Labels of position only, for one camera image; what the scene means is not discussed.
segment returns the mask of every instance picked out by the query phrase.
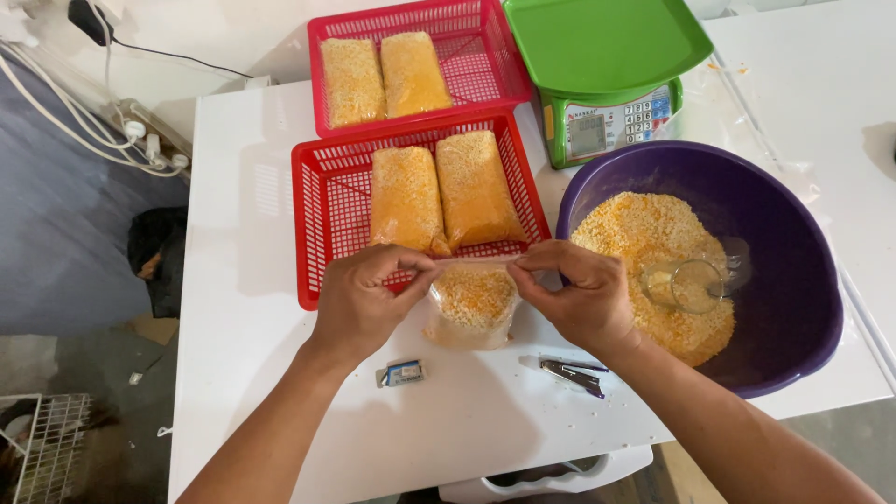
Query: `bag of breadcrumbs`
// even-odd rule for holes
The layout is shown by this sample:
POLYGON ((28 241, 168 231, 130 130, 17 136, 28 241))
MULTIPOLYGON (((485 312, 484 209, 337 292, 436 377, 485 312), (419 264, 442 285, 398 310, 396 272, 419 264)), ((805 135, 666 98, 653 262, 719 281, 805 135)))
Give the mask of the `bag of breadcrumbs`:
POLYGON ((507 265, 517 256, 445 259, 427 297, 430 315, 423 336, 453 350, 496 350, 509 342, 520 304, 507 265))

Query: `blue fabric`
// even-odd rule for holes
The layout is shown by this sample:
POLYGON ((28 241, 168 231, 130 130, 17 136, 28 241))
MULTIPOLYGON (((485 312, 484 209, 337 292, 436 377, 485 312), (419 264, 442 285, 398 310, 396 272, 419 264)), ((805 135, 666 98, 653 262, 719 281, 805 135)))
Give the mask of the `blue fabric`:
MULTIPOLYGON (((3 56, 44 107, 88 137, 43 81, 3 56)), ((127 230, 145 210, 186 205, 184 181, 88 151, 3 73, 0 110, 0 335, 78 335, 150 310, 127 263, 127 230)))

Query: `red plastic basket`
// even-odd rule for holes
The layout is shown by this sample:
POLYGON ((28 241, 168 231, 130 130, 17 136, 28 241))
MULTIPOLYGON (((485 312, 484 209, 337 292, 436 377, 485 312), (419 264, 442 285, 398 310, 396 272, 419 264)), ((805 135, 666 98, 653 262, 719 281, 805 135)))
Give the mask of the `red plastic basket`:
MULTIPOLYGON (((532 243, 551 238, 520 132, 509 110, 485 110, 466 117, 384 128, 376 134, 300 143, 292 151, 292 186, 298 302, 302 308, 317 309, 327 263, 354 254, 370 243, 370 170, 374 151, 419 145, 435 154, 437 141, 485 129, 495 133, 513 205, 529 242, 496 241, 462 247, 454 256, 520 254, 532 243)), ((410 278, 408 272, 397 272, 387 279, 386 285, 398 291, 410 278)))
POLYGON ((357 134, 475 110, 513 107, 532 94, 529 73, 499 0, 426 0, 314 18, 308 22, 314 127, 321 138, 357 134), (326 39, 380 41, 405 31, 425 31, 433 40, 454 106, 357 126, 330 128, 320 45, 326 39))

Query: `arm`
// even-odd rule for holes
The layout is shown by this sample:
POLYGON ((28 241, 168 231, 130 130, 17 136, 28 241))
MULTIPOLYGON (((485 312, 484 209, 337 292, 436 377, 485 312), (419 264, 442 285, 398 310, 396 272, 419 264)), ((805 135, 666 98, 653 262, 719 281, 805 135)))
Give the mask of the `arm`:
POLYGON ((311 337, 177 504, 289 502, 317 427, 342 381, 383 346, 437 275, 428 257, 392 245, 365 248, 327 265, 311 337), (383 280, 399 268, 418 274, 396 296, 383 287, 383 280))
POLYGON ((625 267, 566 241, 530 248, 509 269, 520 295, 564 338, 610 367, 657 414, 731 504, 883 504, 848 469, 633 328, 625 267), (573 285, 547 291, 532 271, 573 285))

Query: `scale keypad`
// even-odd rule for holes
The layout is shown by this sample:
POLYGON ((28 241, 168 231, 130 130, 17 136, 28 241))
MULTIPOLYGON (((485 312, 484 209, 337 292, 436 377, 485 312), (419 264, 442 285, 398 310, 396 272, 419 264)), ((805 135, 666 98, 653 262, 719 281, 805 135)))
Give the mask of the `scale keypad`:
POLYGON ((625 106, 625 143, 650 140, 653 130, 665 124, 671 116, 669 98, 645 100, 625 106))

